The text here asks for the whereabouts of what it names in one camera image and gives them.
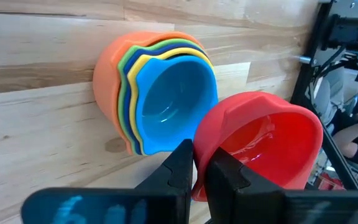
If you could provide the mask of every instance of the wooden table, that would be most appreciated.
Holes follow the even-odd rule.
[[[313,0],[0,0],[0,223],[20,223],[32,192],[134,187],[168,154],[128,156],[96,106],[95,61],[116,37],[179,30],[216,68],[219,99],[262,90],[291,96]],[[190,222],[209,218],[193,203]]]

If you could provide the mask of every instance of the plastic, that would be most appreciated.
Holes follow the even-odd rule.
[[[129,102],[131,99],[131,89],[129,88],[127,81],[127,74],[136,60],[143,54],[146,55],[160,55],[168,50],[179,48],[179,47],[190,47],[199,50],[203,54],[205,52],[200,49],[194,42],[185,39],[170,39],[161,41],[150,47],[132,46],[123,56],[121,61],[118,63],[118,70],[121,76],[121,88],[119,90],[118,97],[118,118],[122,128],[122,131],[131,142],[132,151],[136,154],[140,154],[140,144],[136,140],[134,133],[129,124]]]
[[[218,147],[285,189],[304,189],[323,141],[319,119],[269,93],[230,96],[203,118],[194,138],[198,178],[192,191],[206,201],[206,166]]]
[[[213,82],[210,82],[211,86],[204,86],[204,88],[205,89],[211,88],[211,87],[213,88],[213,92],[215,94],[214,97],[216,100],[215,100],[215,102],[211,102],[212,106],[217,102],[218,94],[216,91],[216,81],[215,81],[215,77],[214,77],[213,66],[212,66],[211,62],[209,61],[209,59],[204,54],[202,54],[200,51],[191,49],[191,48],[178,48],[178,49],[169,50],[168,52],[165,52],[164,54],[158,55],[158,56],[150,56],[150,55],[140,56],[139,59],[136,61],[136,63],[134,64],[134,66],[131,68],[131,70],[128,73],[128,81],[131,86],[131,93],[132,93],[131,94],[131,102],[129,104],[129,119],[130,119],[132,131],[134,132],[136,139],[140,142],[140,151],[142,152],[142,154],[149,155],[149,154],[156,153],[158,151],[164,151],[162,149],[163,147],[165,147],[165,150],[167,150],[172,145],[175,145],[175,147],[176,147],[176,146],[178,146],[178,144],[176,144],[176,142],[179,141],[179,143],[180,143],[180,141],[184,139],[184,138],[176,139],[175,144],[172,143],[172,144],[167,144],[167,145],[161,145],[158,142],[155,142],[156,140],[154,140],[154,142],[151,142],[150,139],[148,138],[147,133],[145,135],[142,135],[142,137],[140,136],[138,127],[137,127],[139,125],[139,123],[136,123],[136,120],[135,120],[136,113],[139,113],[139,114],[143,113],[141,106],[139,107],[140,109],[137,110],[137,104],[138,104],[137,100],[138,100],[138,95],[139,95],[138,85],[139,85],[139,88],[141,88],[141,90],[142,90],[141,97],[142,98],[146,97],[143,94],[148,93],[149,89],[153,88],[152,84],[153,84],[154,80],[157,80],[158,76],[163,74],[163,72],[165,72],[165,70],[167,70],[169,67],[174,66],[173,62],[175,62],[175,63],[181,62],[181,60],[182,60],[181,58],[183,58],[183,57],[188,60],[189,56],[176,57],[176,58],[174,58],[176,60],[171,59],[171,60],[167,61],[167,63],[164,63],[163,59],[172,57],[174,55],[180,55],[180,54],[194,55],[198,58],[201,58],[204,61],[204,63],[207,63],[209,65],[209,67],[210,67],[209,70],[207,70],[206,67],[204,66],[203,67],[204,69],[203,70],[199,69],[198,72],[203,72],[203,73],[209,72],[210,80],[213,80]],[[152,62],[153,66],[149,65],[143,69],[143,66],[152,58],[157,58],[159,60],[154,60]],[[203,63],[200,63],[201,62],[200,60],[196,60],[196,58],[194,58],[194,57],[190,57],[190,58],[192,58],[192,60],[194,60],[195,62],[197,62],[200,65],[203,64]],[[187,70],[187,68],[185,68],[185,67],[183,67],[183,68],[176,67],[176,68],[178,69],[178,72],[180,72],[181,70],[186,70],[188,73],[193,73],[193,72],[191,72],[191,70]],[[175,73],[175,74],[179,77],[182,75],[185,75],[185,73]],[[181,80],[181,82],[183,82],[183,81],[191,82],[192,77],[188,77],[188,78],[189,79],[187,79],[187,80]],[[186,84],[186,83],[172,83],[172,82],[169,82],[169,80],[166,80],[166,82],[164,83],[164,85],[172,86],[172,88],[177,86],[177,84]],[[168,97],[167,93],[160,92],[159,98],[161,99],[161,101],[163,101],[163,99],[165,99],[166,97]],[[165,129],[165,130],[161,129],[159,131],[162,133],[164,131],[167,131],[167,129]],[[164,138],[171,139],[170,133],[166,133],[163,136],[164,136]],[[144,143],[146,143],[145,146],[147,146],[147,147],[153,145],[155,147],[155,149],[147,148],[145,150]]]
[[[126,143],[126,149],[132,154],[131,143],[126,138],[119,124],[117,114],[117,99],[121,84],[118,62],[127,50],[133,45],[149,46],[161,40],[182,38],[190,40],[200,47],[202,45],[192,36],[182,32],[133,32],[118,37],[112,44],[107,46],[99,56],[99,60],[93,72],[93,93],[96,103],[101,111],[111,120]]]

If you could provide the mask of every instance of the red plastic bowl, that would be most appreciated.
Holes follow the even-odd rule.
[[[323,141],[317,116],[269,93],[246,92],[218,103],[194,138],[198,178],[192,197],[206,201],[206,166],[220,146],[285,189],[303,189]]]

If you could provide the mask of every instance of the person's arm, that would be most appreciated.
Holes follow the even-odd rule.
[[[338,131],[334,136],[334,141],[339,148],[344,148],[358,137],[358,124]]]

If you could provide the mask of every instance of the orange measuring cup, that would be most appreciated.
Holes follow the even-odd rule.
[[[101,111],[113,122],[119,135],[126,143],[126,149],[132,154],[131,142],[121,129],[117,115],[117,99],[121,84],[118,63],[133,45],[149,46],[162,40],[182,38],[190,40],[203,47],[194,37],[182,32],[133,32],[117,38],[105,48],[93,72],[93,93]]]
[[[230,96],[196,131],[192,197],[207,201],[204,175],[218,147],[285,189],[304,189],[322,141],[321,122],[306,108],[259,91]]]

